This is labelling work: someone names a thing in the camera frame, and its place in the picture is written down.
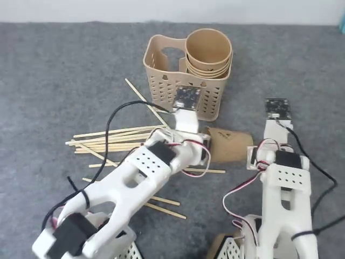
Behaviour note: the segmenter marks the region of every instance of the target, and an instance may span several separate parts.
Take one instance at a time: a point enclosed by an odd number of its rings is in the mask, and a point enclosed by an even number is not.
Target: white wall
[[[2,22],[336,25],[345,0],[0,0]]]

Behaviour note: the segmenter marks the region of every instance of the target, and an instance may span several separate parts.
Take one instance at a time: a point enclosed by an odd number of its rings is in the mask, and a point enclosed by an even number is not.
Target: beige plastic basket
[[[205,79],[186,73],[185,58],[178,61],[178,71],[168,71],[168,57],[162,50],[166,47],[174,47],[185,52],[186,39],[174,39],[163,35],[151,37],[144,55],[144,66],[151,90],[152,100],[168,110],[176,95],[177,86],[192,86],[202,89],[201,100],[198,107],[198,119],[213,121],[218,117],[220,100],[226,82],[230,76],[230,68],[227,75],[220,79]]]

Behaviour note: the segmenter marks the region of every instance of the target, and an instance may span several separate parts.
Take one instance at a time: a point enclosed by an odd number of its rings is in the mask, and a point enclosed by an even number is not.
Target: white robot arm
[[[287,100],[268,99],[266,109],[264,139],[271,141],[248,148],[248,169],[257,169],[259,161],[268,166],[260,176],[263,183],[262,217],[245,217],[257,236],[257,246],[249,226],[243,224],[245,258],[318,259],[315,235],[304,235],[291,241],[296,233],[312,230],[309,159],[293,153],[287,144],[288,130],[285,127],[292,129]]]
[[[115,204],[110,218],[103,213],[84,216],[86,199],[79,193],[64,206],[58,228],[46,228],[41,233],[33,244],[34,253],[41,259],[113,259],[127,249],[135,240],[128,227],[131,217],[173,174],[210,159],[204,151],[210,137],[197,133],[195,109],[179,107],[175,118],[176,131],[154,130],[145,144],[108,176],[84,189],[89,207]]]

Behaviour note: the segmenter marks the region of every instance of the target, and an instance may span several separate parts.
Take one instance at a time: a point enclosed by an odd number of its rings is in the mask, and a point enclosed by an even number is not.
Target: basket handle
[[[175,39],[164,35],[155,35],[154,37],[158,38],[156,43],[158,44],[160,50],[162,50],[165,47],[174,47],[185,52],[186,39]]]

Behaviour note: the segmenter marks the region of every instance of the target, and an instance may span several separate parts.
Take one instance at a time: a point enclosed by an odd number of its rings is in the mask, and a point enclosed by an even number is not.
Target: black wire
[[[314,160],[307,154],[307,152],[304,150],[303,148],[303,145],[299,139],[299,137],[297,136],[297,134],[292,130],[290,129],[289,127],[286,127],[284,125],[282,125],[279,120],[276,120],[276,122],[282,126],[283,128],[287,129],[291,134],[292,136],[295,137],[296,139],[296,142],[297,142],[297,145],[298,147],[300,148],[301,152],[303,153],[303,155],[305,155],[309,160],[310,160],[310,163],[317,169],[319,170],[324,176],[326,176],[328,179],[332,180],[333,182],[333,185],[331,187],[329,187],[327,190],[325,190],[319,197],[318,199],[315,201],[314,205],[312,206],[312,219],[314,218],[314,215],[315,215],[315,211],[316,209],[318,208],[318,206],[320,205],[322,199],[327,195],[329,194],[331,191],[333,191],[337,186],[338,186],[338,182],[337,180],[331,176],[330,174],[328,174],[325,170],[323,170],[320,166],[318,166]]]
[[[314,218],[314,215],[315,215],[315,211],[317,209],[317,207],[320,205],[322,199],[327,195],[329,194],[331,191],[333,191],[337,186],[338,186],[338,182],[337,180],[331,176],[330,174],[328,174],[325,170],[323,170],[320,166],[318,166],[314,161],[313,159],[310,158],[310,156],[307,154],[307,152],[304,150],[303,148],[303,145],[299,139],[299,137],[297,136],[297,134],[292,130],[290,129],[289,127],[286,127],[284,126],[283,124],[280,123],[279,120],[276,120],[277,124],[279,124],[281,127],[287,129],[291,134],[292,136],[295,137],[296,139],[296,142],[297,142],[297,145],[298,147],[300,148],[301,152],[303,153],[303,155],[305,155],[307,158],[309,158],[311,164],[317,169],[319,170],[323,175],[325,175],[328,179],[331,179],[332,182],[333,182],[333,185],[331,187],[329,187],[327,190],[325,190],[320,196],[319,198],[316,200],[316,202],[314,203],[313,207],[312,207],[312,219]],[[320,228],[315,228],[313,230],[308,230],[308,231],[303,231],[303,232],[299,232],[299,233],[296,233],[295,235],[293,235],[291,237],[291,240],[293,241],[295,238],[299,237],[299,236],[304,236],[304,235],[319,235],[321,232],[325,231],[326,229],[328,228],[331,228],[337,224],[339,224],[340,222],[342,222],[343,220],[345,220],[345,215],[344,216],[341,216],[339,217],[338,219],[334,220],[334,221],[331,221],[330,223],[320,227]]]
[[[88,187],[90,184],[94,183],[97,178],[99,177],[99,175],[101,174],[101,172],[103,171],[104,169],[104,166],[107,162],[107,158],[108,158],[108,139],[109,139],[109,128],[110,128],[110,123],[112,122],[113,118],[115,117],[115,115],[117,114],[117,112],[129,105],[133,105],[133,104],[146,104],[146,105],[149,105],[149,106],[152,106],[152,107],[156,107],[162,111],[165,111],[165,112],[168,112],[168,113],[171,113],[169,112],[167,109],[157,105],[157,104],[154,104],[154,103],[150,103],[150,102],[147,102],[147,101],[141,101],[141,100],[138,100],[138,101],[130,101],[128,103],[125,103],[125,104],[122,104],[120,105],[118,108],[115,109],[115,111],[111,114],[111,116],[109,117],[108,121],[107,121],[107,125],[106,125],[106,131],[105,131],[105,154],[104,154],[104,159],[103,159],[103,162],[102,162],[102,165],[101,167],[98,169],[97,173],[95,174],[95,176],[93,176],[92,180],[90,181],[90,183],[86,186]],[[86,188],[84,187],[83,189],[81,190],[77,190],[75,191],[74,193],[70,194],[69,196],[65,197],[62,201],[60,201],[59,203],[57,203],[55,206],[53,206],[49,211],[48,213],[44,216],[43,218],[43,221],[42,221],[42,226],[41,226],[41,231],[43,231],[47,225],[47,222],[50,218],[50,216],[53,215],[53,213],[55,212],[56,209],[58,209],[59,207],[65,205],[65,203],[72,199],[73,197],[75,197],[78,193],[82,192],[83,195],[85,196],[85,199],[86,199],[86,205],[87,207],[89,207],[89,200],[88,200],[88,197],[84,191],[84,189]]]
[[[319,235],[321,232],[325,231],[326,229],[329,229],[337,224],[339,224],[340,222],[342,222],[343,220],[345,220],[345,215],[337,218],[336,220],[324,225],[323,227],[320,228],[315,228],[313,230],[309,230],[309,231],[303,231],[303,232],[299,232],[295,235],[293,235],[291,237],[291,240],[293,241],[295,238],[299,237],[299,236],[304,236],[304,235]]]
[[[70,176],[67,176],[67,180],[68,180],[68,182],[70,183],[70,185],[72,186],[73,190],[74,190],[75,192],[77,192],[77,191],[78,191],[78,188],[75,186],[75,184],[74,184],[74,182],[72,181],[72,179],[71,179]]]

